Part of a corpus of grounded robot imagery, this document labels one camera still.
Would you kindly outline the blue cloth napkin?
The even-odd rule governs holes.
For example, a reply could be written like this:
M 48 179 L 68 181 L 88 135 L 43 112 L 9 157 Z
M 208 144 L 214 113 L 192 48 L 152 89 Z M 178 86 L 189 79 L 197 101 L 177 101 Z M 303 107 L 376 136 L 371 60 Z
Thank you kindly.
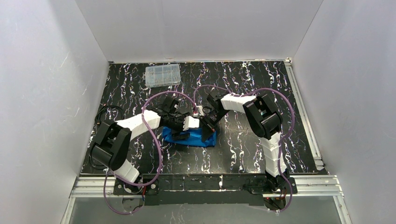
M 202 128 L 189 129 L 183 133 L 190 133 L 190 137 L 185 140 L 172 140 L 172 130 L 166 126 L 163 127 L 162 136 L 166 142 L 192 147 L 214 147 L 217 142 L 217 131 L 205 142 L 201 140 Z

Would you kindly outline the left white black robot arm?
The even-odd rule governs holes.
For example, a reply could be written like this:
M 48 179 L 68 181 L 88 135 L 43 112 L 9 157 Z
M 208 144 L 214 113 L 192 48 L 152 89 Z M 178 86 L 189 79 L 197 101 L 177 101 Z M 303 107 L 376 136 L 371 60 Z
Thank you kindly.
M 123 182 L 132 186 L 147 186 L 155 180 L 143 184 L 137 183 L 139 171 L 127 159 L 131 140 L 145 132 L 165 126 L 183 131 L 184 124 L 190 112 L 181 113 L 178 109 L 179 101 L 167 97 L 158 106 L 145 104 L 142 113 L 119 121 L 103 121 L 94 136 L 89 148 L 89 156 Z

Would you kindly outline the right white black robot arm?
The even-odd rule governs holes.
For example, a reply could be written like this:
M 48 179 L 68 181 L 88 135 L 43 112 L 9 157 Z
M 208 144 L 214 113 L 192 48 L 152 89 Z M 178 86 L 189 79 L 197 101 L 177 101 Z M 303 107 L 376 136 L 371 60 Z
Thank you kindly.
M 283 119 L 275 103 L 267 95 L 235 96 L 212 91 L 207 96 L 207 101 L 212 109 L 200 117 L 202 142 L 213 135 L 217 124 L 229 111 L 241 112 L 246 115 L 253 133 L 261 139 L 266 174 L 277 177 L 286 171 L 285 162 L 279 157 Z

